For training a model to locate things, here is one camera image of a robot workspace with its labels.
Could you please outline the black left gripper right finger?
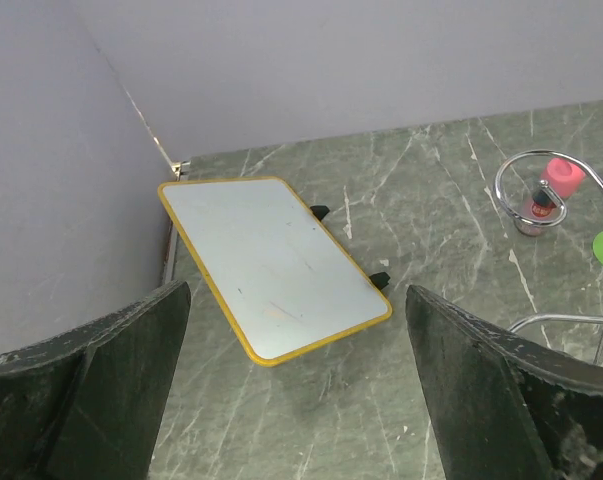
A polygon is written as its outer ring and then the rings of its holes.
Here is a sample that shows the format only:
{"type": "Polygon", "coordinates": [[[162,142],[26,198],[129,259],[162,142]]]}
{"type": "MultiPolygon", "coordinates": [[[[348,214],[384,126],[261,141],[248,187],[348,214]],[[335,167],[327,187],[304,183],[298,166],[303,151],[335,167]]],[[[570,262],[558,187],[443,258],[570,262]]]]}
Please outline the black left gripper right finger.
{"type": "Polygon", "coordinates": [[[446,478],[603,479],[603,367],[421,286],[405,310],[446,478]]]}

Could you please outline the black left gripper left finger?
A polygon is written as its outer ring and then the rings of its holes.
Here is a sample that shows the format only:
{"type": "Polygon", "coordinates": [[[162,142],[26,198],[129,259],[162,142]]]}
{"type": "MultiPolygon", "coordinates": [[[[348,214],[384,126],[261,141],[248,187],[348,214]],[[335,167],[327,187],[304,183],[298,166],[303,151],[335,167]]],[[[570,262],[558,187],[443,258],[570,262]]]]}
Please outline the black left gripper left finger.
{"type": "Polygon", "coordinates": [[[144,299],[0,354],[0,479],[144,479],[191,293],[144,299]]]}

